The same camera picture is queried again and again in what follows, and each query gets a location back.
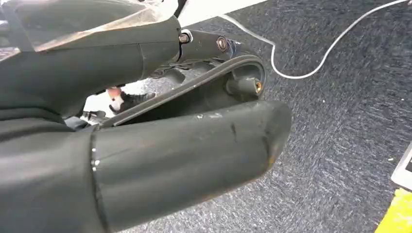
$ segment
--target shoe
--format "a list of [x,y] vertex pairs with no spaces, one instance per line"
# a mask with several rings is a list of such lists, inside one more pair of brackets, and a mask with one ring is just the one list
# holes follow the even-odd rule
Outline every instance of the shoe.
[[112,110],[112,112],[115,115],[117,115],[128,109],[133,108],[136,105],[139,105],[147,100],[150,100],[151,98],[155,96],[156,96],[156,93],[146,93],[143,95],[131,95],[131,94],[126,94],[122,91],[120,94],[120,97],[124,102],[120,105],[120,109],[116,110],[112,107],[112,105],[109,105],[109,108],[110,110]]

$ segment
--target hex bolt head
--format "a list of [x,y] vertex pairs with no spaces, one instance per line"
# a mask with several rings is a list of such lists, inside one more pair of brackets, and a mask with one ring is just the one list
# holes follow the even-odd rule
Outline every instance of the hex bolt head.
[[179,35],[179,42],[180,43],[185,44],[185,43],[188,43],[189,41],[190,41],[190,37],[187,34],[182,33],[182,34]]

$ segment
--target gray carpet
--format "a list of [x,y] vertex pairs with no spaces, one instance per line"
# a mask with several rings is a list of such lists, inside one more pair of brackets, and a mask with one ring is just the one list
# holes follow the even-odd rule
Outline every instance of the gray carpet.
[[[276,65],[299,75],[318,65],[353,20],[386,2],[270,0],[231,16],[274,40]],[[256,182],[128,232],[373,232],[396,188],[390,175],[412,140],[412,6],[368,17],[319,73],[299,81],[275,75],[271,47],[223,19],[191,28],[258,51],[269,71],[265,98],[293,109],[292,134],[274,168]]]

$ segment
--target bolt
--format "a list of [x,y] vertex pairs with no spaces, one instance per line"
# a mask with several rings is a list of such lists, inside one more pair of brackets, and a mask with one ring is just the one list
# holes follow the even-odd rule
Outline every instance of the bolt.
[[227,50],[227,41],[223,36],[219,36],[217,43],[220,51],[224,52]]
[[189,36],[186,33],[180,34],[179,35],[179,41],[182,44],[188,43],[190,41]]

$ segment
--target laptop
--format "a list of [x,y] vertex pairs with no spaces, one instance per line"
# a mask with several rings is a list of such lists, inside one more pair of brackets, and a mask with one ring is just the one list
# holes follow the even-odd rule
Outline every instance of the laptop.
[[412,142],[391,177],[396,184],[412,191]]

